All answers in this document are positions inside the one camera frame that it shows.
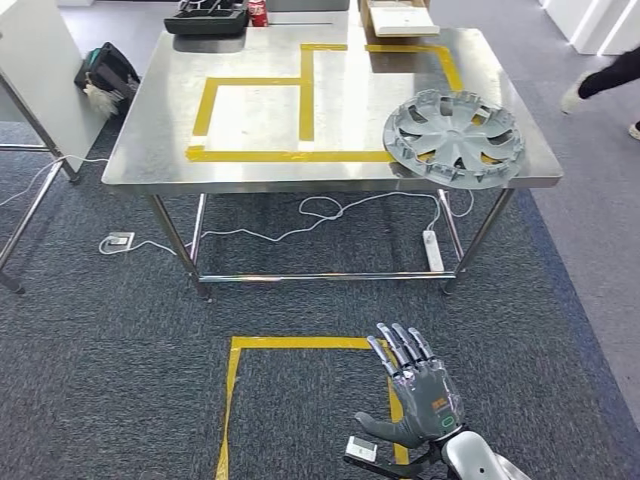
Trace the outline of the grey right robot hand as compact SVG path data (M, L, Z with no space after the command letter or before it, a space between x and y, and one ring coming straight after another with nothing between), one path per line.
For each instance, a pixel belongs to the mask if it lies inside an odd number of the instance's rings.
M444 362L414 327L378 323L390 352L376 337L367 342L385 369L402 408L398 421L374 419L365 412L355 418L366 433L381 440L415 449L454 434L464 424L463 406Z

